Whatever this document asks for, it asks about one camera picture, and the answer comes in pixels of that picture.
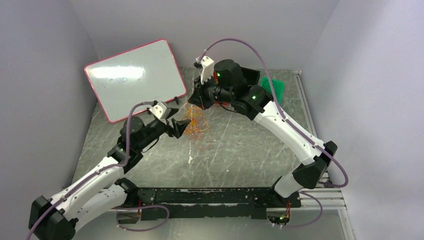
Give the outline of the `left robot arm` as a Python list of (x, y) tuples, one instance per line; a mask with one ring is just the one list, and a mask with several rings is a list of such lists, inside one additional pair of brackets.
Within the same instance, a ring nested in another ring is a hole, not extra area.
[(130, 110), (121, 136), (107, 155), (82, 178), (50, 198), (40, 196), (30, 208), (27, 239), (71, 240), (89, 222), (105, 212), (132, 208), (139, 200), (139, 188), (125, 174), (143, 158), (162, 135), (180, 138), (191, 119), (176, 120), (179, 110), (163, 102), (150, 103), (153, 121), (144, 124)]

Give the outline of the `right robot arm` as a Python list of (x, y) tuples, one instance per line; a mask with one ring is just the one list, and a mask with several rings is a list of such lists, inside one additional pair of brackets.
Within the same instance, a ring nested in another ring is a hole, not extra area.
[(232, 59), (214, 62), (204, 57), (193, 64), (201, 70), (193, 82), (188, 102), (202, 110), (214, 104), (230, 104), (233, 112), (268, 129), (288, 146), (300, 160), (291, 173), (281, 176), (273, 185), (270, 202), (282, 207), (289, 196), (301, 189), (314, 189), (331, 163), (338, 146), (324, 142), (293, 120), (270, 92), (258, 85), (260, 71), (241, 67)]

